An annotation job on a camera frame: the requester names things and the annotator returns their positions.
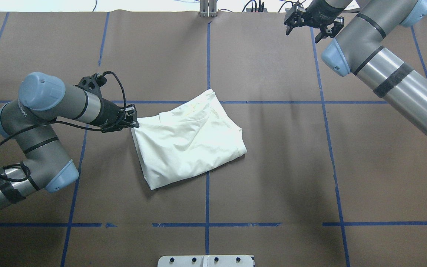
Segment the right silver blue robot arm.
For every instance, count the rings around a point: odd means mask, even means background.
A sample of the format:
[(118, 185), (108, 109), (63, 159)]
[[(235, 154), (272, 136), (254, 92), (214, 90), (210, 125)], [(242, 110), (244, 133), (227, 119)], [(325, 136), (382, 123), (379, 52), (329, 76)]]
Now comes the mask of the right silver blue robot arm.
[(339, 76), (354, 74), (427, 135), (427, 79), (382, 42), (397, 26), (411, 27), (427, 15), (427, 0), (371, 0), (344, 25), (349, 0), (313, 0), (286, 13), (286, 35), (297, 28), (319, 29), (314, 41), (330, 37), (322, 61)]

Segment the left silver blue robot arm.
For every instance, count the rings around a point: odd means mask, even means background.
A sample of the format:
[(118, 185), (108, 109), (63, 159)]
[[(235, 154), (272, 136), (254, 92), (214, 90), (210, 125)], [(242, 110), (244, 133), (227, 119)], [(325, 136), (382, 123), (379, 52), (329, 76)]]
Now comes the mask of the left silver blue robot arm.
[(81, 78), (76, 85), (41, 72), (27, 75), (17, 99), (0, 108), (0, 142), (15, 140), (25, 155), (0, 167), (0, 211), (41, 189), (49, 193), (75, 182), (80, 173), (61, 144), (53, 124), (73, 126), (58, 117), (88, 124), (87, 131), (115, 132), (139, 128), (135, 105), (105, 99), (101, 87), (112, 71)]

